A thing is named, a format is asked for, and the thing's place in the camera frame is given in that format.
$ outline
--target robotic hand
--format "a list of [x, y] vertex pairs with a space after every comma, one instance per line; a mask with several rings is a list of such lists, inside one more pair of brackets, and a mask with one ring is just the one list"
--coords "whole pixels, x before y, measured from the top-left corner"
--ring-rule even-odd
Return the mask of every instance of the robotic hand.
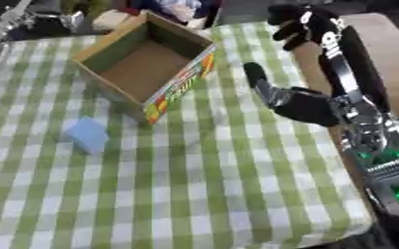
[[[319, 64], [332, 87], [329, 96], [292, 89], [293, 97], [270, 108], [301, 122], [343, 125], [350, 146], [371, 155], [381, 152], [387, 144], [383, 116], [389, 111], [388, 99], [356, 31], [338, 16], [312, 6], [272, 6], [270, 12], [269, 23], [281, 25], [273, 38], [286, 40], [284, 50], [305, 42], [322, 48]], [[306, 111], [295, 113], [301, 108]]]
[[330, 94], [283, 89], [268, 83], [262, 68], [246, 63], [250, 86], [278, 115], [343, 129], [342, 150], [361, 170], [368, 197], [385, 213], [399, 216], [399, 118], [391, 112], [385, 87], [357, 32], [334, 14], [311, 6], [270, 7], [275, 40], [284, 50], [305, 42], [322, 48], [319, 65]]

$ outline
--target tablecloth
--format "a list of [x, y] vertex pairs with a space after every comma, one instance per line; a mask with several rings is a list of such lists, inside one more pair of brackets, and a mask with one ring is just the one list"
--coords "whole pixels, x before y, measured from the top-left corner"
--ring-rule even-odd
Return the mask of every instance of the tablecloth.
[[[157, 124], [138, 125], [68, 57], [95, 37], [13, 43], [0, 71], [0, 249], [296, 248], [372, 220], [328, 131], [267, 109], [242, 62], [305, 86], [266, 23], [205, 31], [216, 65]], [[88, 156], [63, 132], [103, 125]]]

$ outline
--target blue sponge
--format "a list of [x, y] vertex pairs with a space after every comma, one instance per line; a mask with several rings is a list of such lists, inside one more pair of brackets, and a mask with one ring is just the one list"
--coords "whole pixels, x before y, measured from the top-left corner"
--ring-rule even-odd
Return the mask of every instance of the blue sponge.
[[90, 117], [81, 118], [65, 134], [90, 155], [104, 151], [104, 145], [109, 140], [104, 127]]

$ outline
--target open box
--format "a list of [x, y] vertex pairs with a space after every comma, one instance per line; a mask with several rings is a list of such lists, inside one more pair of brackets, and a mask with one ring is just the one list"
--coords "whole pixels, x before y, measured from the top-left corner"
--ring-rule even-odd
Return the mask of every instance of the open box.
[[130, 116], [153, 124], [212, 69], [214, 50], [210, 40], [142, 12], [73, 60]]

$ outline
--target colorful box print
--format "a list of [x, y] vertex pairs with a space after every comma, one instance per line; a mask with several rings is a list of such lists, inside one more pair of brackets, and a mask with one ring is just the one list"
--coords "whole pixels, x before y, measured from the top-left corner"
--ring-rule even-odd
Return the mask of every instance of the colorful box print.
[[207, 53], [206, 56], [199, 57], [194, 65], [181, 71], [164, 93], [155, 97], [155, 100], [146, 105], [145, 115], [149, 124], [154, 124], [166, 112], [170, 104], [178, 99], [192, 87], [200, 78], [205, 77], [214, 65], [214, 54]]

